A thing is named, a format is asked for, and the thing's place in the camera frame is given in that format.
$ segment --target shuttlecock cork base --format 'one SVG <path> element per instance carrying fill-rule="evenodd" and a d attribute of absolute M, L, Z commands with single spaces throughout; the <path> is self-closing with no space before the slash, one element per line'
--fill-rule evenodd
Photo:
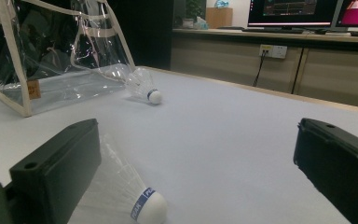
<path fill-rule="evenodd" d="M 139 224 L 161 224 L 166 219 L 167 209 L 164 197 L 148 188 L 133 206 L 131 217 Z"/>

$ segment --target label on bag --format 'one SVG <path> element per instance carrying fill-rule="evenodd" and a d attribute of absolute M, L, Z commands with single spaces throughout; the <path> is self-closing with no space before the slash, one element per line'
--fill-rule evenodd
<path fill-rule="evenodd" d="M 27 81 L 28 86 L 28 93 L 30 95 L 30 99 L 39 99 L 40 95 L 40 87 L 39 87 L 39 80 L 30 80 Z"/>

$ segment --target wall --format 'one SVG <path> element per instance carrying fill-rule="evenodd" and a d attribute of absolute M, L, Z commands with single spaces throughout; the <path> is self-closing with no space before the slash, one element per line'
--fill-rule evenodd
<path fill-rule="evenodd" d="M 248 11 L 250 0 L 225 0 L 228 1 L 228 6 L 233 8 L 233 26 L 247 27 Z M 207 0 L 206 7 L 214 7 L 216 0 Z"/>

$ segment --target wooden cabinet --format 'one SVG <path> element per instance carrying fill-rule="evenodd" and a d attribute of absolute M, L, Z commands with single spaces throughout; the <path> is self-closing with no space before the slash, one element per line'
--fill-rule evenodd
<path fill-rule="evenodd" d="M 205 20 L 208 22 L 210 29 L 220 26 L 232 25 L 232 8 L 231 7 L 207 7 Z"/>

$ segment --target desk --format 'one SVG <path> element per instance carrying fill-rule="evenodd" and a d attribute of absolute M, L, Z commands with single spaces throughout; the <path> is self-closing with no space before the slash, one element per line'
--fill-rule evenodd
<path fill-rule="evenodd" d="M 358 107 L 155 70 L 161 105 L 116 92 L 21 117 L 0 102 L 0 182 L 54 134 L 96 118 L 146 185 L 168 201 L 166 224 L 348 223 L 293 164 L 302 118 L 358 136 Z"/>
<path fill-rule="evenodd" d="M 287 46 L 266 58 L 257 87 L 358 106 L 358 37 L 233 30 L 173 30 L 171 70 L 252 85 L 260 44 Z"/>

